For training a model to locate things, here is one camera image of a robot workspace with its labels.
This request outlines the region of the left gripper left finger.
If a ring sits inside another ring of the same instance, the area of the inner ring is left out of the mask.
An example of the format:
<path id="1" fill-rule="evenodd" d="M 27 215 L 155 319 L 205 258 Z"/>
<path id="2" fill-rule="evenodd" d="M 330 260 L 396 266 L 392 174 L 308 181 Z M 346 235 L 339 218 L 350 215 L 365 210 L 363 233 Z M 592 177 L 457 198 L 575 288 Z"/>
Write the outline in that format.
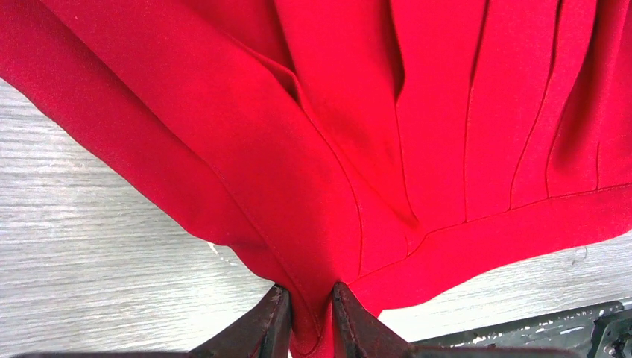
<path id="1" fill-rule="evenodd" d="M 289 293 L 273 286 L 251 310 L 189 351 L 31 351 L 18 357 L 287 357 Z"/>

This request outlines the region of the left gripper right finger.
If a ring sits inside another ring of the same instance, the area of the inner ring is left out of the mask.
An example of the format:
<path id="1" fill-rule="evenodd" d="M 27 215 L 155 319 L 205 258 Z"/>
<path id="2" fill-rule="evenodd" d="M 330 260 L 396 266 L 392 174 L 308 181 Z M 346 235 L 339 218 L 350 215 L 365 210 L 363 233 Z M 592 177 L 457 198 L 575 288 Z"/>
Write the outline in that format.
<path id="1" fill-rule="evenodd" d="M 337 282 L 332 289 L 336 357 L 576 357 L 572 351 L 551 348 L 451 348 L 405 341 L 358 301 L 351 289 Z"/>

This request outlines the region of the red skirt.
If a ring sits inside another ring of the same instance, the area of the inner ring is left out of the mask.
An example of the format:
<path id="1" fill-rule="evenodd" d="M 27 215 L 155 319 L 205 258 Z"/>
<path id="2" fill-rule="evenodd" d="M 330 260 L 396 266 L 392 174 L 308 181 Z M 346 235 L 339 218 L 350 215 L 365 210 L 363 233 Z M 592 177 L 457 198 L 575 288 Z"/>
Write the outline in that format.
<path id="1" fill-rule="evenodd" d="M 3 1 L 1 77 L 190 234 L 372 313 L 631 229 L 629 1 Z"/>

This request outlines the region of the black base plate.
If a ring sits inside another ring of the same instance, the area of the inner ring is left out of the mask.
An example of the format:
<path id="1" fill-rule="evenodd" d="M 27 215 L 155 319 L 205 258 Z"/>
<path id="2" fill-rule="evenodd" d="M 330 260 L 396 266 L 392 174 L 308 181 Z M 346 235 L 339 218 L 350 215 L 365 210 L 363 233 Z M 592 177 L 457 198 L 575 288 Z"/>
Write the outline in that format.
<path id="1" fill-rule="evenodd" d="M 421 345 L 477 348 L 557 348 L 580 357 L 631 356 L 631 300 L 571 310 L 451 333 Z"/>

